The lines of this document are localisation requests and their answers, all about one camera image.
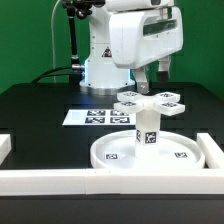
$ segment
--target black tabletop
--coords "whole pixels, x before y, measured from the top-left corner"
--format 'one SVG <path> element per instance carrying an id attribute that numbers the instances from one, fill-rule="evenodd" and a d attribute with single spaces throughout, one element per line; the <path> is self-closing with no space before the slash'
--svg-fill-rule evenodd
<path id="1" fill-rule="evenodd" d="M 162 116 L 161 130 L 196 139 L 209 133 L 224 148 L 224 102 L 194 83 L 154 84 L 181 94 L 185 113 Z M 116 96 L 68 84 L 19 84 L 0 95 L 0 133 L 9 133 L 8 169 L 90 168 L 99 137 L 134 126 L 62 126 L 69 109 L 112 109 Z M 0 197 L 1 223 L 223 223 L 223 195 L 67 195 Z"/>
<path id="2" fill-rule="evenodd" d="M 161 130 L 196 139 L 209 133 L 224 148 L 224 102 L 194 83 L 154 84 L 153 94 L 181 94 L 186 111 L 162 116 Z M 89 168 L 99 137 L 134 126 L 63 126 L 69 109 L 112 109 L 116 96 L 82 93 L 68 84 L 19 84 L 0 95 L 0 133 L 11 134 L 12 151 L 1 169 Z"/>

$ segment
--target round white tray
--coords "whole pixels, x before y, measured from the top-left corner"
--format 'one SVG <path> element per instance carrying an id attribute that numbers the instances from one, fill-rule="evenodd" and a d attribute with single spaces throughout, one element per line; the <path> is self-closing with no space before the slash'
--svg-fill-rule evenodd
<path id="1" fill-rule="evenodd" d="M 146 156 L 135 156 L 136 130 L 103 136 L 91 146 L 94 168 L 203 168 L 205 156 L 197 143 L 184 136 L 159 132 L 159 143 L 147 146 Z"/>

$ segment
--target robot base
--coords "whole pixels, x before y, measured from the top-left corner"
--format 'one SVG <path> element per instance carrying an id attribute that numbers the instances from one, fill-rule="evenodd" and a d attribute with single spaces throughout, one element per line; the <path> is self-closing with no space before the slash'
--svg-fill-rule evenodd
<path id="1" fill-rule="evenodd" d="M 96 94 L 96 95 L 116 95 L 117 93 L 123 92 L 123 91 L 134 91 L 135 90 L 135 83 L 132 81 L 130 85 L 127 85 L 122 88 L 93 88 L 87 85 L 84 85 L 82 82 L 80 82 L 80 91 L 90 93 L 90 94 Z"/>

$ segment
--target green background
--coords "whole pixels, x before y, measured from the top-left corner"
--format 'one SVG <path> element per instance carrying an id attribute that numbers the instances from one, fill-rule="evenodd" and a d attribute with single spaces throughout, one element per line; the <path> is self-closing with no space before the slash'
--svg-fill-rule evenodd
<path id="1" fill-rule="evenodd" d="M 0 2 L 0 93 L 52 69 L 51 14 L 56 0 Z M 184 47 L 172 57 L 171 81 L 196 82 L 224 99 L 224 1 L 176 0 Z M 88 20 L 77 22 L 81 61 L 88 56 Z M 67 16 L 56 12 L 56 65 L 70 65 Z"/>

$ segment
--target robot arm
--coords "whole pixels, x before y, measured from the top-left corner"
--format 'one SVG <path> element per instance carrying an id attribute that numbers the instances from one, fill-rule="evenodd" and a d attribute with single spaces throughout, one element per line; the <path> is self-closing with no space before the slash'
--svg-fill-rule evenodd
<path id="1" fill-rule="evenodd" d="M 168 77 L 169 55 L 179 51 L 183 45 L 181 12 L 177 7 L 170 7 L 173 1 L 72 2 L 78 18 L 91 15 L 91 52 L 86 60 L 86 79 L 80 83 L 83 89 L 124 88 L 129 85 L 125 69 L 132 69 L 138 92 L 146 94 L 149 84 L 144 66 L 156 60 L 160 64 L 158 73 Z M 107 58 L 102 56 L 107 50 L 112 53 L 112 58 L 111 55 Z"/>

